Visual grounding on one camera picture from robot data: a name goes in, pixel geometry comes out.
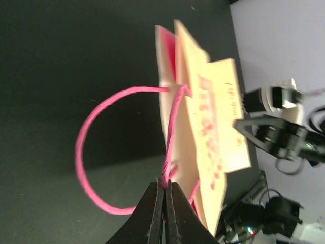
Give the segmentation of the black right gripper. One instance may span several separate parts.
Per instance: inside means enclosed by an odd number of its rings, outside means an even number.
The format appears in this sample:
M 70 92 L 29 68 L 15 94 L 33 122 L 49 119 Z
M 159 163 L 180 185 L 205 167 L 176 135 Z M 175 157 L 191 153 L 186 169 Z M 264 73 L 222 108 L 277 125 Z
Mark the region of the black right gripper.
M 235 120 L 235 129 L 255 147 L 278 159 L 302 158 L 310 165 L 324 163 L 324 135 L 270 115 Z

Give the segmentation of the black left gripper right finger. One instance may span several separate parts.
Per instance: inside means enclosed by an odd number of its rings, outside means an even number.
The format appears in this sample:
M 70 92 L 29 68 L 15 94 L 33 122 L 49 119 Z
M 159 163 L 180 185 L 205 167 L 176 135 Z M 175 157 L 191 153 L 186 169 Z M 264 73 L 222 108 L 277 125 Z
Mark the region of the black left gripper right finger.
M 204 227 L 176 182 L 169 182 L 165 193 L 165 240 L 177 244 L 218 244 Z

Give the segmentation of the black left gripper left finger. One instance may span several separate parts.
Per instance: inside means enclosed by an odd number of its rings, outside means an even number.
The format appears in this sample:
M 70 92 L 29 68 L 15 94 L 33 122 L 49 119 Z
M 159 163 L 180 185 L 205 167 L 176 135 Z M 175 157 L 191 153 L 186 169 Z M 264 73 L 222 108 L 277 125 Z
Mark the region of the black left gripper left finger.
M 107 244 L 159 244 L 163 242 L 164 189 L 161 180 L 149 184 L 126 223 Z

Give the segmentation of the cream cakes paper bag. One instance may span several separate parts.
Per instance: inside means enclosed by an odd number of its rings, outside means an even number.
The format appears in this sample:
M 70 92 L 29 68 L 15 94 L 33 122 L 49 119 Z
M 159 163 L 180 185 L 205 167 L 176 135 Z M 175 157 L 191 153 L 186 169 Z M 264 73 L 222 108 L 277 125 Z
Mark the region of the cream cakes paper bag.
M 227 189 L 226 174 L 250 167 L 245 138 L 233 127 L 243 118 L 235 61 L 211 62 L 179 20 L 171 32 L 155 28 L 159 86 L 134 86 L 98 104 L 82 125 L 75 146 L 77 178 L 88 197 L 113 215 L 134 208 L 116 208 L 91 187 L 83 166 L 83 146 L 96 117 L 114 102 L 140 92 L 159 93 L 166 144 L 162 182 L 177 182 L 195 206 L 201 223 L 215 234 Z

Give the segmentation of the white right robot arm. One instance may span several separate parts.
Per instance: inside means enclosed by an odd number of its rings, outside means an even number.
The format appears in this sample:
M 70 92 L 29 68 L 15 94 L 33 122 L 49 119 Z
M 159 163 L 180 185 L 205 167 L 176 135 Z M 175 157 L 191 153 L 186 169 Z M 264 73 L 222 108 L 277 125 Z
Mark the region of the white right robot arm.
M 254 146 L 280 160 L 307 160 L 313 167 L 324 163 L 324 123 L 316 127 L 312 120 L 310 128 L 288 122 L 284 119 L 263 115 L 235 122 L 235 129 Z M 227 235 L 227 228 L 238 230 L 251 227 L 263 234 L 293 236 L 299 218 L 301 205 L 282 195 L 272 197 L 265 206 L 243 201 L 240 196 L 221 214 L 221 226 L 217 235 Z

